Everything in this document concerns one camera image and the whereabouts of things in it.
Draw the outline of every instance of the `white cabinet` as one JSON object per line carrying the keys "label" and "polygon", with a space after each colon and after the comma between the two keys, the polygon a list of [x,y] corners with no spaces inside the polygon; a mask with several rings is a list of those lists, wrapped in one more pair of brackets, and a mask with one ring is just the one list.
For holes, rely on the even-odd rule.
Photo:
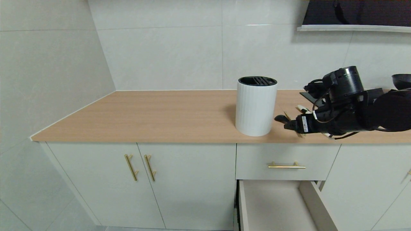
{"label": "white cabinet", "polygon": [[167,229],[233,230],[235,144],[138,146]]}
{"label": "white cabinet", "polygon": [[411,230],[411,182],[408,182],[372,230],[407,228]]}
{"label": "white cabinet", "polygon": [[[48,145],[102,225],[165,228],[135,143]],[[125,155],[133,155],[130,165],[139,171],[137,181]]]}
{"label": "white cabinet", "polygon": [[410,181],[410,168],[411,145],[343,144],[322,194],[344,231],[371,230]]}
{"label": "white cabinet", "polygon": [[236,178],[325,180],[339,148],[339,144],[238,144]]}

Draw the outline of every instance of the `white tile wall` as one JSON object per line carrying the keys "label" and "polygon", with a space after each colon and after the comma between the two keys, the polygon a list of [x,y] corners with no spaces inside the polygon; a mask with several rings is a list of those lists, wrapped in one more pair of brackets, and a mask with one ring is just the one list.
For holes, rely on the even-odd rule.
{"label": "white tile wall", "polygon": [[222,0],[223,25],[301,24],[307,0]]}
{"label": "white tile wall", "polygon": [[395,88],[393,74],[411,73],[411,34],[354,32],[343,66],[356,65],[366,88]]}
{"label": "white tile wall", "polygon": [[95,30],[84,0],[1,0],[1,30]]}
{"label": "white tile wall", "polygon": [[74,198],[41,146],[28,139],[0,155],[0,199],[31,230],[46,230]]}
{"label": "white tile wall", "polygon": [[221,25],[220,0],[89,0],[98,30]]}
{"label": "white tile wall", "polygon": [[[281,89],[302,89],[349,65],[357,65],[364,87],[391,88],[392,74],[411,73],[409,34],[296,32],[307,5],[306,0],[90,0],[117,90],[235,89],[237,79],[248,75],[273,77]],[[216,29],[208,33],[204,26]]]}
{"label": "white tile wall", "polygon": [[117,90],[221,89],[221,27],[99,30]]}
{"label": "white tile wall", "polygon": [[224,27],[224,88],[236,89],[242,76],[267,76],[280,89],[301,89],[341,67],[352,32],[296,32],[296,27]]}
{"label": "white tile wall", "polygon": [[74,195],[27,139],[115,89],[88,2],[1,0],[0,30],[0,230],[92,227],[65,209]]}
{"label": "white tile wall", "polygon": [[114,91],[95,30],[0,36],[1,152]]}
{"label": "white tile wall", "polygon": [[31,231],[2,201],[0,201],[0,230]]}

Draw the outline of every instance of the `drawer front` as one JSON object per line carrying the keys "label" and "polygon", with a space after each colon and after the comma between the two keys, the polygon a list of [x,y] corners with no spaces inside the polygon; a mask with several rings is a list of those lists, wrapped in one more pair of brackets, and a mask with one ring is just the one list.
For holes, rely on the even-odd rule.
{"label": "drawer front", "polygon": [[240,180],[241,231],[339,231],[312,181]]}
{"label": "drawer front", "polygon": [[236,179],[325,180],[339,147],[339,144],[238,144]]}

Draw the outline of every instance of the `black range hood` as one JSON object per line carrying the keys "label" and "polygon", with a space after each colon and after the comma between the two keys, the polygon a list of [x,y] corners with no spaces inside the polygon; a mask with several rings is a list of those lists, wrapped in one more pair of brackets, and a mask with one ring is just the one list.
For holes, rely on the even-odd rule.
{"label": "black range hood", "polygon": [[411,0],[310,0],[298,30],[411,32]]}

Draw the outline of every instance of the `gold handle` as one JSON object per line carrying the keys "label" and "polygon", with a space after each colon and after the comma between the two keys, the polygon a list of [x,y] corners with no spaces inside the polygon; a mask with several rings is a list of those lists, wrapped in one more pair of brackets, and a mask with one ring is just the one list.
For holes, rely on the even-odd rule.
{"label": "gold handle", "polygon": [[150,171],[150,174],[151,174],[151,179],[153,179],[153,181],[155,181],[154,175],[157,171],[153,172],[152,169],[151,169],[151,165],[150,165],[151,155],[144,155],[144,158],[145,158],[145,161],[147,162],[148,170]]}
{"label": "gold handle", "polygon": [[134,181],[137,181],[137,173],[139,173],[139,171],[138,170],[134,171],[133,166],[131,166],[131,163],[130,163],[130,159],[131,159],[131,157],[133,157],[133,155],[129,156],[129,155],[125,154],[124,157],[126,158],[127,164],[130,168],[131,174],[133,175]]}
{"label": "gold handle", "polygon": [[294,165],[276,165],[275,162],[271,162],[268,166],[269,169],[305,169],[305,166],[299,166],[298,162],[294,162]]}

